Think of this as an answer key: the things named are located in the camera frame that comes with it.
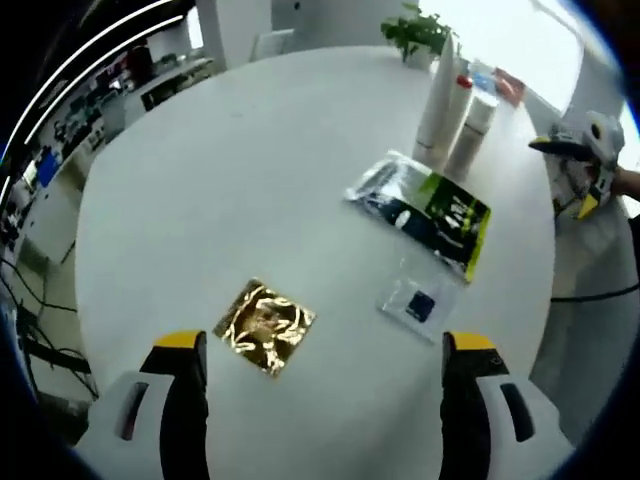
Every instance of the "plastic bag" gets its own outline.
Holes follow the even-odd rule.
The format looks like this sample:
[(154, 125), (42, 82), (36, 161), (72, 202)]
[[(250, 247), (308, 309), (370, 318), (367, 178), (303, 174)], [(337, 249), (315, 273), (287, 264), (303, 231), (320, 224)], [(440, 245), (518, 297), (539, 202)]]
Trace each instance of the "plastic bag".
[(391, 151), (345, 197), (473, 279), (491, 210), (451, 180)]
[(409, 262), (403, 261), (377, 307), (437, 344), (442, 341), (444, 323), (463, 288), (461, 282), (450, 275), (412, 268)]

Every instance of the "gold foil packet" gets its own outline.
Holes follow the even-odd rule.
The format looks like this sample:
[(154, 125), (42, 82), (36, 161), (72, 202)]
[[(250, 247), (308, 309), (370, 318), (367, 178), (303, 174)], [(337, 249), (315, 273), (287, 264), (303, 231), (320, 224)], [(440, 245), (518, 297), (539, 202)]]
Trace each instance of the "gold foil packet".
[(213, 333), (272, 377), (298, 347), (316, 314), (251, 279)]

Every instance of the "white bottle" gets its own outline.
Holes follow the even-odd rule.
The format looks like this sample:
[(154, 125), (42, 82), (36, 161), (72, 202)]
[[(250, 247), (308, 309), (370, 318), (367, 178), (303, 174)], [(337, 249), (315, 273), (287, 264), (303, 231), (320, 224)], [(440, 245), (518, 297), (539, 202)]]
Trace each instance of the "white bottle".
[(471, 96), (473, 92), (473, 82), (466, 75), (458, 75), (455, 86), (451, 92), (451, 102), (449, 111), (445, 115), (444, 125), (438, 134), (433, 148), (434, 157), (439, 161), (444, 161), (449, 157), (451, 146), (453, 145), (464, 119), (469, 110)]
[(435, 141), (442, 128), (442, 113), (449, 109), (455, 80), (455, 40), (451, 34), (442, 47), (440, 64), (431, 82), (431, 91), (418, 126), (412, 157), (423, 164), (431, 161)]
[(445, 172), (456, 177), (466, 176), (476, 153), (480, 149), (484, 135), (491, 126), (496, 103), (481, 96), (475, 97), (469, 108), (469, 115), (453, 146)]

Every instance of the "red bottle cap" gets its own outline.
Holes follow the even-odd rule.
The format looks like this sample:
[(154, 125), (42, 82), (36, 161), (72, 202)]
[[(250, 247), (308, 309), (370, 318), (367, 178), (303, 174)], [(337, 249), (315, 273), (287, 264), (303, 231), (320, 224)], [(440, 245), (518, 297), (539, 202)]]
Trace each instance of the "red bottle cap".
[(458, 75), (458, 78), (456, 78), (456, 83), (463, 88), (473, 87), (473, 82), (471, 81), (471, 79), (464, 75)]

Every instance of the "chair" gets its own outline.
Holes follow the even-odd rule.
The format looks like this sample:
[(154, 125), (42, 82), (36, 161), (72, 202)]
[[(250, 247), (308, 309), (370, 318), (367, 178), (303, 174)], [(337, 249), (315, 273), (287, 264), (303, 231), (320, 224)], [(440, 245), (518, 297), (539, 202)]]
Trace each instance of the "chair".
[(287, 53), (294, 32), (294, 29), (288, 28), (256, 35), (249, 61), (255, 62)]

